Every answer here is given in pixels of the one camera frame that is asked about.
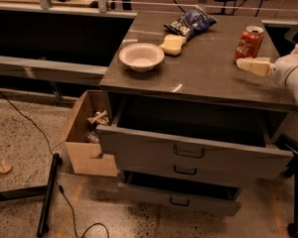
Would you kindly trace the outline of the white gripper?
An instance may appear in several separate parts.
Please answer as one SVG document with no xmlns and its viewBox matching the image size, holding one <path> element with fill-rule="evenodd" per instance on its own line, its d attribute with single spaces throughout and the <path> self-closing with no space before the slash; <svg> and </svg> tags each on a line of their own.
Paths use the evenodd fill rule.
<svg viewBox="0 0 298 238">
<path fill-rule="evenodd" d="M 298 44 L 291 52 L 291 55 L 287 55 L 279 58 L 274 64 L 269 59 L 262 58 L 245 58 L 238 59 L 236 65 L 246 71 L 259 76 L 269 76 L 280 86 L 286 85 L 286 80 L 290 73 L 298 67 Z"/>
</svg>

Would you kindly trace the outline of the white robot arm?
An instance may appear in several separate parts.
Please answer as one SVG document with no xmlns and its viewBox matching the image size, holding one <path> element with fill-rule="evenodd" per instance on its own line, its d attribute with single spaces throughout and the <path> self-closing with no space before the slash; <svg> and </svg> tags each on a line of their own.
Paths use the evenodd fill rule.
<svg viewBox="0 0 298 238">
<path fill-rule="evenodd" d="M 244 58 L 235 63 L 243 70 L 270 77 L 279 86 L 288 89 L 298 106 L 298 44 L 289 55 L 280 57 L 275 62 L 271 62 L 270 58 Z"/>
</svg>

